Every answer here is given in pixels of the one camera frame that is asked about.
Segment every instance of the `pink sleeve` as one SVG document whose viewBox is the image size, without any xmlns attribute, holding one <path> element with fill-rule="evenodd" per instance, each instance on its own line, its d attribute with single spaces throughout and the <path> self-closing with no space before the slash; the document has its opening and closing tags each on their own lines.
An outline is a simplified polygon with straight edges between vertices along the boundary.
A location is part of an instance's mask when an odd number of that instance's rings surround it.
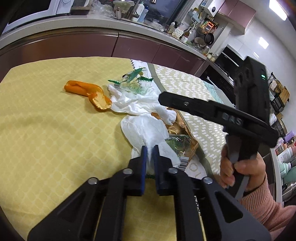
<svg viewBox="0 0 296 241">
<path fill-rule="evenodd" d="M 268 188 L 267 176 L 264 183 L 243 197 L 240 203 L 269 230 L 272 240 L 284 230 L 296 211 L 296 206 L 282 207 L 274 201 Z"/>
</svg>

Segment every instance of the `water heater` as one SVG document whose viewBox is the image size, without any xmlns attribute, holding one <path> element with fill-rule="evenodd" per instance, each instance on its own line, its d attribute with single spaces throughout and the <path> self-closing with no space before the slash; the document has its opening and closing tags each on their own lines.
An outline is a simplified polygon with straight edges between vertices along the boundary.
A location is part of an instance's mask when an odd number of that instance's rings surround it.
<svg viewBox="0 0 296 241">
<path fill-rule="evenodd" d="M 201 6 L 207 14 L 214 17 L 224 2 L 225 0 L 203 0 Z"/>
</svg>

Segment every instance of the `orange peel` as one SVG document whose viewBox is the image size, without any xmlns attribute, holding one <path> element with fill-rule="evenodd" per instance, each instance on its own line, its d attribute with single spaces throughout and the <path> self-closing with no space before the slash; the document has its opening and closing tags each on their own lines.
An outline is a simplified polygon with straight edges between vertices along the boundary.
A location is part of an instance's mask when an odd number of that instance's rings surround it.
<svg viewBox="0 0 296 241">
<path fill-rule="evenodd" d="M 112 101 L 104 95 L 102 88 L 98 85 L 69 80 L 64 89 L 67 92 L 88 97 L 90 102 L 101 110 L 111 108 Z"/>
</svg>

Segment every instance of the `microwave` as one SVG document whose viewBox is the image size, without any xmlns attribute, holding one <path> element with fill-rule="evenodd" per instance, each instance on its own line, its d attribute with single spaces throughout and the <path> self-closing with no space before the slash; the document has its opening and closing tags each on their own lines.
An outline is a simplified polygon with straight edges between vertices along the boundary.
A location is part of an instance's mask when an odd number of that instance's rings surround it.
<svg viewBox="0 0 296 241">
<path fill-rule="evenodd" d="M 91 3 L 92 0 L 24 0 L 10 18 L 3 33 L 38 19 L 68 14 L 72 6 L 86 7 Z"/>
</svg>

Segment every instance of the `light fixture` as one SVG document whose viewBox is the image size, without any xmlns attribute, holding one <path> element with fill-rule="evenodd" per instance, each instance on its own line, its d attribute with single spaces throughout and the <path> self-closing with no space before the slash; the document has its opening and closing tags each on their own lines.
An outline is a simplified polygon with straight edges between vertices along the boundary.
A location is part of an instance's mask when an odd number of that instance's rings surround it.
<svg viewBox="0 0 296 241">
<path fill-rule="evenodd" d="M 256 58 L 259 58 L 258 54 L 256 54 L 255 52 L 253 52 L 253 54 L 256 56 Z"/>
<path fill-rule="evenodd" d="M 287 14 L 277 2 L 277 0 L 269 0 L 269 8 L 274 11 L 282 20 L 285 21 L 287 19 Z"/>
<path fill-rule="evenodd" d="M 259 43 L 264 49 L 266 49 L 266 48 L 268 47 L 268 45 L 269 45 L 269 43 L 266 42 L 266 40 L 265 40 L 264 38 L 262 38 L 262 37 L 260 37 L 258 43 Z"/>
</svg>

